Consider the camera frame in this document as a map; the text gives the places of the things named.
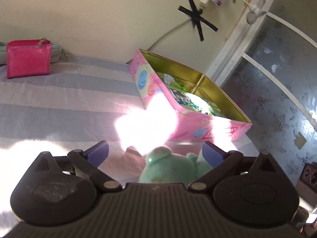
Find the stuffed animal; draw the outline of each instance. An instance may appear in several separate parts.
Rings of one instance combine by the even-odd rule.
[[[146,166],[141,183],[190,183],[210,171],[212,167],[201,155],[189,153],[186,156],[173,154],[167,147],[158,147],[146,156]]]

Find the round joint cover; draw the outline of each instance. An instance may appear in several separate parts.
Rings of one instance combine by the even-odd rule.
[[[78,176],[40,171],[22,178],[12,192],[10,204],[18,218],[38,226],[56,226],[86,214],[97,192],[89,181]]]
[[[289,223],[299,203],[297,192],[287,179],[266,171],[224,179],[215,187],[213,199],[229,218],[255,227]]]

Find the gray stripe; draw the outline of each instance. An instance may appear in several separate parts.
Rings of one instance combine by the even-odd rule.
[[[122,72],[130,72],[129,65],[118,63],[118,62],[109,62],[101,59],[96,58],[89,58],[85,56],[79,55],[69,55],[69,62],[72,63],[80,63],[84,65],[93,65],[98,67],[107,68],[110,70],[117,70]]]
[[[53,73],[46,76],[31,76],[27,78],[7,80],[6,67],[0,67],[0,81],[10,83],[28,83],[36,86],[69,87],[92,91],[113,92],[137,97],[140,96],[135,83],[65,72]]]
[[[115,122],[102,113],[0,104],[0,137],[48,141],[118,141]]]

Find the open tin box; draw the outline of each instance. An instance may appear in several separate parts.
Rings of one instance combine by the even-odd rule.
[[[168,140],[211,141],[237,140],[250,129],[252,123],[242,110],[208,77],[183,64],[154,53],[138,50],[130,65],[146,110],[166,116],[167,123],[175,121]],[[210,116],[182,107],[161,81],[156,72],[173,75],[189,93],[205,101],[213,101],[225,116]]]

